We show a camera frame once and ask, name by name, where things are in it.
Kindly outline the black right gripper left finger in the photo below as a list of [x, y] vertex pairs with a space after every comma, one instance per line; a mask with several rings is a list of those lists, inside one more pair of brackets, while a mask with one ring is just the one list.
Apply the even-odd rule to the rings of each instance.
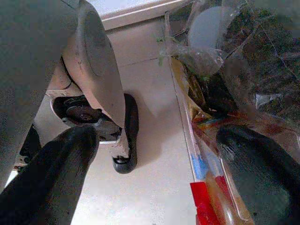
[[69, 225], [98, 150], [95, 127], [72, 127], [48, 142], [0, 195], [2, 225]]

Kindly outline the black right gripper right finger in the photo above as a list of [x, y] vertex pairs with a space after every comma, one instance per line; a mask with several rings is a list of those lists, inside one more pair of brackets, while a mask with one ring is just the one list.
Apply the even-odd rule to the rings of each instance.
[[256, 225], [300, 223], [300, 165], [274, 140], [240, 125], [220, 127], [217, 148]]

